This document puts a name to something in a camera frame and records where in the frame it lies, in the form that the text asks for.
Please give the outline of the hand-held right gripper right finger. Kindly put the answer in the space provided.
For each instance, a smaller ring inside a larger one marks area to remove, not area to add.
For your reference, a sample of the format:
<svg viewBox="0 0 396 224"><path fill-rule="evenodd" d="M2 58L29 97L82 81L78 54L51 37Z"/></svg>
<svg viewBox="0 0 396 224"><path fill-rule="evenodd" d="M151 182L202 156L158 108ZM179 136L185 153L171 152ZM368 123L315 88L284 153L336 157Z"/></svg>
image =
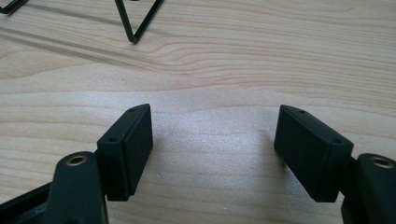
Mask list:
<svg viewBox="0 0 396 224"><path fill-rule="evenodd" d="M336 200L352 142L307 111L281 105L274 147L315 202Z"/></svg>

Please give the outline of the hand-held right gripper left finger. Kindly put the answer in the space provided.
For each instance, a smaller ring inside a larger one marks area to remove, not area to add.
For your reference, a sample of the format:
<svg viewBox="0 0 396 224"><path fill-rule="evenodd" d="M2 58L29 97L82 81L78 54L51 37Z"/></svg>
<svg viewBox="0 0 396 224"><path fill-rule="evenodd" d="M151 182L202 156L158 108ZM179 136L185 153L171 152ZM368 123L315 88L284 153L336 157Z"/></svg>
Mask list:
<svg viewBox="0 0 396 224"><path fill-rule="evenodd" d="M96 157L109 201L128 201L135 194L152 148L149 104L127 109L98 140Z"/></svg>

